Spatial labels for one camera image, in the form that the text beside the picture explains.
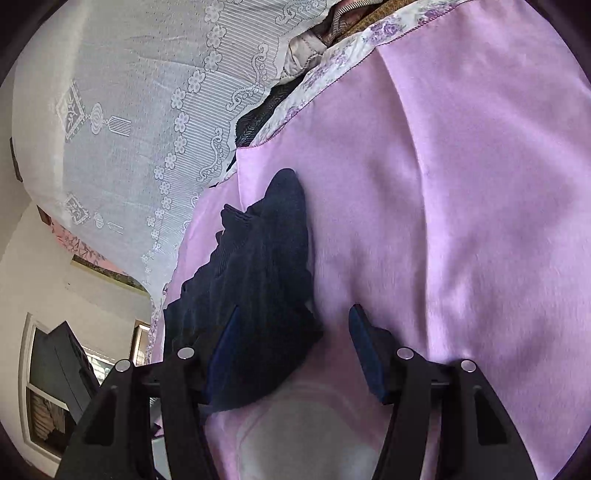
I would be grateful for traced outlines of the pink floral curtain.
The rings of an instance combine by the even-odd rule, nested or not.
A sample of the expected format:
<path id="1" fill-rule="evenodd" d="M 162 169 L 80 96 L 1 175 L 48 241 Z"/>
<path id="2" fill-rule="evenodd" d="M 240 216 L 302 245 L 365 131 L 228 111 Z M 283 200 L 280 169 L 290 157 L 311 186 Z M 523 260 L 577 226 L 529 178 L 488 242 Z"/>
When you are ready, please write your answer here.
<path id="1" fill-rule="evenodd" d="M 37 207 L 37 210 L 41 221 L 50 228 L 57 242 L 73 255 L 72 260 L 75 263 L 89 268 L 95 273 L 101 274 L 113 281 L 145 292 L 145 289 L 134 278 L 127 275 L 104 256 L 90 248 L 69 230 L 65 229 L 59 223 L 54 222 L 40 207 Z"/>

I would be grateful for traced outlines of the white lace cover cloth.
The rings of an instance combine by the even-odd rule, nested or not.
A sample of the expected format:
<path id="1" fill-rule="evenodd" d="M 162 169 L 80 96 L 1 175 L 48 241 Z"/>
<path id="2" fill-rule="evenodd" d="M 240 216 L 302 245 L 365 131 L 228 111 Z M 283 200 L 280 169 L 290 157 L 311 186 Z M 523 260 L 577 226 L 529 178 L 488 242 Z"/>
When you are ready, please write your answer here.
<path id="1" fill-rule="evenodd" d="M 235 126 L 328 1 L 68 1 L 15 70 L 12 133 L 33 201 L 157 296 Z"/>

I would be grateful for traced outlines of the brown woven mat pile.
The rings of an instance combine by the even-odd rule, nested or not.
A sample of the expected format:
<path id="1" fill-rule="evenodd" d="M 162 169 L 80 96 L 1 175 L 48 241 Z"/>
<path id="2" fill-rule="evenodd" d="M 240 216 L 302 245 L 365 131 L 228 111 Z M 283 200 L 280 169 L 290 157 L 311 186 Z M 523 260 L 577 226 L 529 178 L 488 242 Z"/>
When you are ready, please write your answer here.
<path id="1" fill-rule="evenodd" d="M 412 3 L 414 0 L 339 1 L 328 19 L 311 33 L 325 46 L 332 46 Z"/>

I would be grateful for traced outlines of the pink purple bed blanket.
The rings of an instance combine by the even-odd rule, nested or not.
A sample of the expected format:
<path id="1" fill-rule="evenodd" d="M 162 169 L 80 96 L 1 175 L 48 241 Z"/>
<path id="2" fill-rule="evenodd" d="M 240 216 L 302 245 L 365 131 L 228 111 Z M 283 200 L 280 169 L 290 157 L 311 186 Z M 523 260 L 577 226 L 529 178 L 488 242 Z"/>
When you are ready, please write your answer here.
<path id="1" fill-rule="evenodd" d="M 537 475 L 590 427 L 590 84 L 524 1 L 433 7 L 374 26 L 377 47 L 202 196 L 168 296 L 207 263 L 221 208 L 304 187 L 324 337 L 279 391 L 206 421 L 224 479 L 368 479 L 390 411 L 348 313 L 424 357 L 473 359 Z"/>

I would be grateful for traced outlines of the navy blue knit cardigan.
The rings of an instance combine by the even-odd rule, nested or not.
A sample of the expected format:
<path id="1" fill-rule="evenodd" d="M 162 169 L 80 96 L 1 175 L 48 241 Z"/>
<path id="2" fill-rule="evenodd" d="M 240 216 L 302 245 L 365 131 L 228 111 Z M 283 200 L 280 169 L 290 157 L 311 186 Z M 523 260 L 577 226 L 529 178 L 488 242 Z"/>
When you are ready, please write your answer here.
<path id="1" fill-rule="evenodd" d="M 212 412 L 273 393 L 322 338 L 310 309 L 307 203 L 294 170 L 277 172 L 245 211 L 225 205 L 221 223 L 211 258 L 164 311 L 165 354 L 221 336 L 206 362 Z"/>

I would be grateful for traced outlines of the floral white bed sheet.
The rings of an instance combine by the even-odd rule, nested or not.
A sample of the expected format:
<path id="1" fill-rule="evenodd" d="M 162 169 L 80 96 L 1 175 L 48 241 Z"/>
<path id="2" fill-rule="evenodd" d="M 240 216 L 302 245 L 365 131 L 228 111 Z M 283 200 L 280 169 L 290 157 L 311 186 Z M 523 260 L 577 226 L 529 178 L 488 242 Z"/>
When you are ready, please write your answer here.
<path id="1" fill-rule="evenodd" d="M 238 135 L 238 146 L 269 140 L 336 80 L 359 65 L 377 47 L 397 40 L 453 11 L 460 1 L 388 1 L 329 47 L 320 63 L 304 76 L 273 88 L 262 106 L 253 111 Z"/>

